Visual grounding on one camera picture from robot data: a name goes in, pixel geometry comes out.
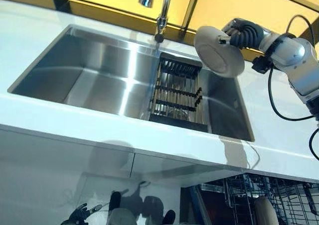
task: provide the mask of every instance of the stainless steel sink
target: stainless steel sink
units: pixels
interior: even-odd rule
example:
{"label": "stainless steel sink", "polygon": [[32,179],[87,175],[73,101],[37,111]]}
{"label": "stainless steel sink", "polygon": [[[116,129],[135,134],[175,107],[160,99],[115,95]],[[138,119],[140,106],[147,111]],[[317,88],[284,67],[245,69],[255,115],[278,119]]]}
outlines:
{"label": "stainless steel sink", "polygon": [[[8,92],[149,120],[161,53],[154,46],[70,25]],[[252,141],[237,80],[205,68],[198,79],[208,132]]]}

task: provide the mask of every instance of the faucet spout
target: faucet spout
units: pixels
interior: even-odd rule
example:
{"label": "faucet spout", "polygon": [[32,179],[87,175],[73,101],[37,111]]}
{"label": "faucet spout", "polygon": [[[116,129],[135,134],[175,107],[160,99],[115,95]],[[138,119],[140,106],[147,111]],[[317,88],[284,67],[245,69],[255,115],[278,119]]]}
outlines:
{"label": "faucet spout", "polygon": [[[139,2],[146,7],[152,7],[153,0],[139,0]],[[161,43],[164,41],[163,34],[165,32],[165,28],[167,25],[167,12],[168,12],[169,4],[170,4],[170,0],[163,0],[161,13],[159,17],[157,18],[155,41],[158,43]]]}

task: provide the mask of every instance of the cabinet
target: cabinet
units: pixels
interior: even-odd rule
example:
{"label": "cabinet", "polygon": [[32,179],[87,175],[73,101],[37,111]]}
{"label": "cabinet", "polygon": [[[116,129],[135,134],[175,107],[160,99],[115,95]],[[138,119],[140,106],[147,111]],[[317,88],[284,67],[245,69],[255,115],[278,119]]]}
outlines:
{"label": "cabinet", "polygon": [[178,184],[181,187],[241,174],[224,166],[200,165],[190,162],[135,154],[131,177],[156,183]]}
{"label": "cabinet", "polygon": [[130,176],[134,154],[0,129],[3,224],[61,224],[89,176]]}

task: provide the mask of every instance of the wire rack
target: wire rack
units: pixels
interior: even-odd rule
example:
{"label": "wire rack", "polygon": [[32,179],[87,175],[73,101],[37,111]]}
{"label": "wire rack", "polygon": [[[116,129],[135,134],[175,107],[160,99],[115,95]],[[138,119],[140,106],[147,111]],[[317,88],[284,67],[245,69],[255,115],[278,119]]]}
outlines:
{"label": "wire rack", "polygon": [[201,68],[196,61],[161,54],[150,121],[207,132],[198,80]]}
{"label": "wire rack", "polygon": [[280,225],[319,225],[319,185],[253,174],[224,179],[226,203],[236,225],[256,225],[254,201],[272,203]]}

